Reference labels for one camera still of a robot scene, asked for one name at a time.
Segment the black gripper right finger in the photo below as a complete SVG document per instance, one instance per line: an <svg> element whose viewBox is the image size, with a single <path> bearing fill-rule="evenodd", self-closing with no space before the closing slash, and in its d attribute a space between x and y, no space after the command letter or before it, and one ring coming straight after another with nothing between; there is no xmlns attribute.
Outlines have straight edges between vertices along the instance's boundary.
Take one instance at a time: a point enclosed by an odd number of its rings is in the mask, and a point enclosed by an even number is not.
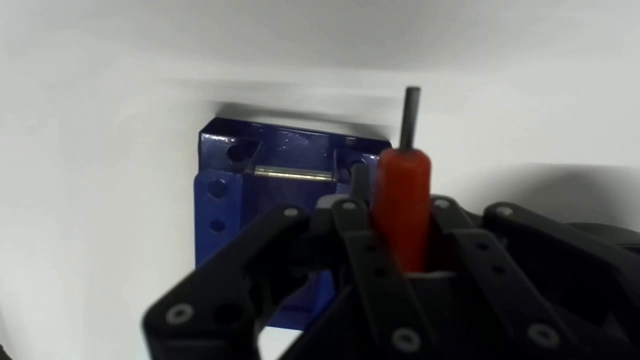
<svg viewBox="0 0 640 360"><path fill-rule="evenodd" d="M432 202L411 284L435 360L640 360L637 234L496 202Z"/></svg>

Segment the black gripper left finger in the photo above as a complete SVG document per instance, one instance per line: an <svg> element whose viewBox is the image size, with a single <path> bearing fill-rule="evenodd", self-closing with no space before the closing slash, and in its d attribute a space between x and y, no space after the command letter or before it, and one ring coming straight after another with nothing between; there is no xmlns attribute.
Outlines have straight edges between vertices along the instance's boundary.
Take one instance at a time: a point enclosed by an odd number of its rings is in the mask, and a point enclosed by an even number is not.
<svg viewBox="0 0 640 360"><path fill-rule="evenodd" d="M353 199L277 207L191 271L142 319L149 360L260 360L260 331L319 271L338 298L286 360L428 360L416 296Z"/></svg>

